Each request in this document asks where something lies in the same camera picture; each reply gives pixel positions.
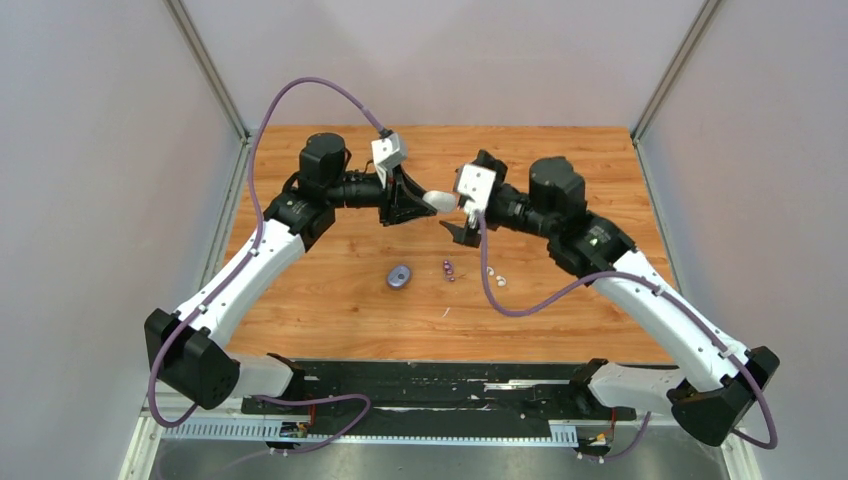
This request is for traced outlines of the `white earbud charging case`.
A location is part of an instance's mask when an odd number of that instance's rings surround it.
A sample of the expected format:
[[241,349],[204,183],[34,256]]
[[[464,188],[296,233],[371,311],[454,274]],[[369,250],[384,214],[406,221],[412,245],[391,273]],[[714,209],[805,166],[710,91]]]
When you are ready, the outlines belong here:
[[422,200],[438,213],[451,213],[457,209],[458,199],[452,192],[429,190],[424,193]]

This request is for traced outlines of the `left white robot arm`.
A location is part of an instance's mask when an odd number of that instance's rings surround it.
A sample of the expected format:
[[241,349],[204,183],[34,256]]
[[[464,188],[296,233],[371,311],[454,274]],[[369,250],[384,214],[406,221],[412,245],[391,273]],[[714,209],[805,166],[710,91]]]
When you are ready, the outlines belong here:
[[374,208],[384,226],[448,213],[448,192],[426,191],[402,167],[407,149],[393,132],[371,144],[372,172],[351,170],[344,139],[311,135],[298,170],[261,213],[254,233],[198,293],[174,311],[154,310],[144,334],[155,382],[211,410],[231,397],[265,395],[283,413],[298,411],[306,386],[278,355],[230,355],[225,347],[253,304],[335,223],[339,208]]

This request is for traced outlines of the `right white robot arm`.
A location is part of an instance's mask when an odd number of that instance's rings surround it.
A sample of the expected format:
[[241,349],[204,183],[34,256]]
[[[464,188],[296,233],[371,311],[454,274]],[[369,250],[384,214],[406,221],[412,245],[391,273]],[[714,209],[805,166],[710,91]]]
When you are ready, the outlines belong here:
[[458,169],[451,192],[429,191],[424,199],[440,213],[463,211],[465,223],[449,226],[458,244],[486,251],[498,228],[544,239],[575,287],[590,287],[617,305],[674,362],[662,369],[592,360],[573,378],[575,411],[592,418],[623,407],[668,416],[699,442],[719,446],[740,434],[740,421],[758,406],[768,432],[759,447],[774,449],[776,425],[764,391],[779,367],[777,355],[734,339],[666,282],[630,236],[589,209],[585,179],[566,158],[536,160],[524,192],[506,174],[504,162],[480,151]]

